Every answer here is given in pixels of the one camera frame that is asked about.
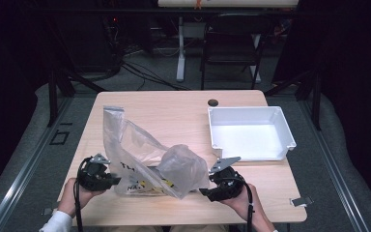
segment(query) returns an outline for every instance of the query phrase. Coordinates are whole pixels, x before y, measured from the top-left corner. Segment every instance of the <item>chair backrest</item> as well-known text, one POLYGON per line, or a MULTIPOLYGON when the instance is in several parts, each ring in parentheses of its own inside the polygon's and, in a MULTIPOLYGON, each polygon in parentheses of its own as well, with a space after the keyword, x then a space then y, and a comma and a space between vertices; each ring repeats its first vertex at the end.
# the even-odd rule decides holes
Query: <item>chair backrest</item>
POLYGON ((228 35, 269 34, 273 21, 262 14, 218 14, 206 24, 206 33, 228 35))

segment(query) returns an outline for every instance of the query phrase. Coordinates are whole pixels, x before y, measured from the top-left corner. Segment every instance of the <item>white tray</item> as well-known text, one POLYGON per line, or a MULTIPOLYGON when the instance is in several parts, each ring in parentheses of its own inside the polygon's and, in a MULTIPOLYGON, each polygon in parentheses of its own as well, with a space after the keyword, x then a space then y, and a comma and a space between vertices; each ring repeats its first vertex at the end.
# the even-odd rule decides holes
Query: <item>white tray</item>
POLYGON ((279 106, 209 107, 213 153, 241 161, 283 160, 297 143, 279 106))

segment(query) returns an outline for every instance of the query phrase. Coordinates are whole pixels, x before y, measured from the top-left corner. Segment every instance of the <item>silver floor strip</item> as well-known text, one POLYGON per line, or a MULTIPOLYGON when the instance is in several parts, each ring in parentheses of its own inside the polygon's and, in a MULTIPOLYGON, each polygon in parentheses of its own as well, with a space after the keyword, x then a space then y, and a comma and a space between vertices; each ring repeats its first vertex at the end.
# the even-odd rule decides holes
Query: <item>silver floor strip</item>
POLYGON ((66 109, 71 105, 71 102, 71 98, 64 98, 59 106, 57 120, 53 123, 52 127, 45 130, 37 148, 34 151, 34 154, 25 162, 4 199, 2 200, 2 203, 0 204, 0 231, 4 229, 6 222, 8 221, 12 211, 14 210, 14 207, 17 204, 17 201, 26 189, 29 181, 32 179, 32 176, 38 167, 40 160, 42 159, 45 145, 55 134, 56 128, 59 126, 63 116, 65 115, 66 109))
POLYGON ((345 208, 345 211, 348 214, 349 220, 351 221, 352 226, 354 227, 355 231, 369 231, 358 207, 357 203, 354 200, 354 197, 349 190, 348 186, 346 185, 345 180, 343 179, 343 176, 341 174, 341 171, 339 167, 336 164, 336 161, 332 155, 332 153, 329 150, 328 144, 325 141, 322 133, 318 130, 316 130, 315 126, 312 123, 311 117, 310 117, 310 107, 305 101, 299 101, 300 108, 302 112, 304 113, 307 123, 309 124, 309 127, 313 130, 313 133, 315 137, 317 138, 319 145, 321 146, 321 149, 323 151, 323 160, 327 167, 328 174, 330 178, 333 181, 333 184, 336 188, 337 193, 339 194, 339 198, 342 201, 342 204, 345 208))

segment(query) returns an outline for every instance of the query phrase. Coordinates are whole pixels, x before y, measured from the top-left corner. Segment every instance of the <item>person's left hand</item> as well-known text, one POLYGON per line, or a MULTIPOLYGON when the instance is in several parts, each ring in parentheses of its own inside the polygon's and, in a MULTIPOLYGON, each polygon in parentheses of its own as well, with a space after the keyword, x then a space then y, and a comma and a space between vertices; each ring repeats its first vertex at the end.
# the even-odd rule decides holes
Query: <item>person's left hand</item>
MULTIPOLYGON (((59 203, 58 211, 62 211, 63 213, 66 213, 70 215, 72 218, 74 218, 76 209, 74 206, 74 194, 73 194, 73 187, 74 182, 76 181, 75 178, 70 178, 65 184, 62 199, 59 203)), ((100 195, 104 193, 104 191, 89 191, 85 189, 84 187, 79 187, 79 200, 80 200, 80 207, 83 209, 87 203, 97 195, 100 195)))

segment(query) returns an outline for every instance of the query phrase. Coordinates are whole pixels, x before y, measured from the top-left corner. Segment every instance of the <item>chair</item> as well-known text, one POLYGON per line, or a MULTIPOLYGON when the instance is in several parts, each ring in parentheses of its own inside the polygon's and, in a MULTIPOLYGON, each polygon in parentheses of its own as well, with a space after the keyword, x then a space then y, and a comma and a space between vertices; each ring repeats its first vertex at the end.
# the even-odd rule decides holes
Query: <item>chair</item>
POLYGON ((269 17, 260 14, 218 14, 210 18, 204 30, 201 90, 204 90, 206 64, 243 66, 243 71, 256 66, 251 85, 254 89, 264 43, 273 25, 269 17), (257 46, 254 35, 260 35, 257 46))

